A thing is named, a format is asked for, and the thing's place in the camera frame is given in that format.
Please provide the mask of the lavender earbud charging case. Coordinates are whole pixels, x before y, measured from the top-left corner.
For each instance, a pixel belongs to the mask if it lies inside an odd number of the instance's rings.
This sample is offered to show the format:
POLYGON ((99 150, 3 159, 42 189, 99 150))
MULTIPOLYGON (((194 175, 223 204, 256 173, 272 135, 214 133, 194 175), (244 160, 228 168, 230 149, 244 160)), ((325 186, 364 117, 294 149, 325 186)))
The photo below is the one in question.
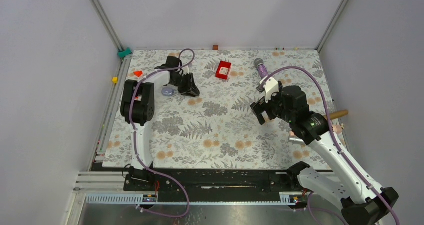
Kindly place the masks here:
POLYGON ((164 88, 161 90, 161 94, 162 94, 163 96, 165 96, 165 97, 172 97, 172 96, 175 94, 175 91, 174 91, 174 89, 173 89, 173 88, 170 88, 170 87, 164 87, 164 88))

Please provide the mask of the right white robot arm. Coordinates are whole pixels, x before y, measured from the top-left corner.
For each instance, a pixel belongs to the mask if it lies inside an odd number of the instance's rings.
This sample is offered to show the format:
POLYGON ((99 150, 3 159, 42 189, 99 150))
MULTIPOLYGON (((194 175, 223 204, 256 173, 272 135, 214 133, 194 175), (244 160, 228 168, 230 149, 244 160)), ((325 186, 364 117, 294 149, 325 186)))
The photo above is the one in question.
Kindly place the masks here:
POLYGON ((306 94, 298 86, 279 86, 271 96, 251 104, 259 123, 281 119, 289 124, 296 137, 314 150, 330 166, 340 182, 320 175, 304 162, 287 170, 287 186, 317 193, 337 207, 349 225, 374 225, 390 213, 399 194, 392 187, 382 187, 367 174, 341 141, 323 115, 310 110, 306 94))

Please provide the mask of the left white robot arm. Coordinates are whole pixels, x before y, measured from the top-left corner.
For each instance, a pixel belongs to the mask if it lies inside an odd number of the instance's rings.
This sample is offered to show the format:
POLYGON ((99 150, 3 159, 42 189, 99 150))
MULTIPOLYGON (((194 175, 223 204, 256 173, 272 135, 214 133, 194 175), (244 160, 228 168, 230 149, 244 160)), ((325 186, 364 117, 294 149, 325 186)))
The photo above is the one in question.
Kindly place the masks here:
POLYGON ((182 96, 196 98, 200 90, 195 84, 194 75, 180 58, 168 56, 165 63, 141 81, 127 80, 120 106, 120 114, 131 129, 132 161, 126 182, 136 184, 144 191, 155 185, 155 176, 149 170, 153 165, 150 152, 152 119, 155 115, 155 96, 162 88, 175 87, 182 96))

